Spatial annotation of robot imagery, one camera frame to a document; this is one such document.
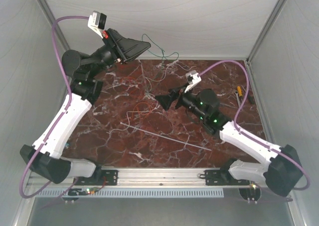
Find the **white wall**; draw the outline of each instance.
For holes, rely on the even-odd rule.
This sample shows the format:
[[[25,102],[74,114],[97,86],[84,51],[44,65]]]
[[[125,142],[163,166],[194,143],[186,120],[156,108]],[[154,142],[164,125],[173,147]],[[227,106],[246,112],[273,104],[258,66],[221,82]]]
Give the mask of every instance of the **white wall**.
[[[21,200],[19,151],[47,128],[64,90],[36,0],[0,0],[0,225],[12,224]]]
[[[319,221],[318,13],[319,0],[288,0],[252,61],[275,141],[294,146],[311,176],[311,188],[297,192],[307,226]]]
[[[56,18],[97,10],[107,27],[140,39],[147,33],[166,54],[246,58],[277,0],[47,0]],[[101,40],[83,22],[62,23],[71,48],[92,53]],[[151,50],[159,54],[154,47]]]

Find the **dark red marble surface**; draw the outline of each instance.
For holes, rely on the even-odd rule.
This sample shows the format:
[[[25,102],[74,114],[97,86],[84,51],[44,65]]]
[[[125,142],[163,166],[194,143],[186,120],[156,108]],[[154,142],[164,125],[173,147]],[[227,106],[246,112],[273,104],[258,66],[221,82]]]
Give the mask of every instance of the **dark red marble surface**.
[[[75,128],[64,156],[92,159],[115,167],[220,167],[233,157],[253,162],[245,152],[214,139],[200,125],[190,122],[183,108],[171,107],[165,112],[154,99],[154,95],[167,94],[169,88],[185,84],[188,71],[184,69],[201,72],[215,62],[181,60],[165,61],[162,65],[161,61],[142,60],[101,74],[98,76],[104,81],[101,95]],[[150,80],[152,89],[147,78],[158,81]],[[246,86],[245,76],[235,64],[227,63],[203,75],[193,92],[212,88],[220,97],[220,110],[234,118],[238,109],[234,94],[237,85]],[[129,121],[132,126],[211,151],[120,124]],[[265,138],[256,105],[246,103],[238,123]]]

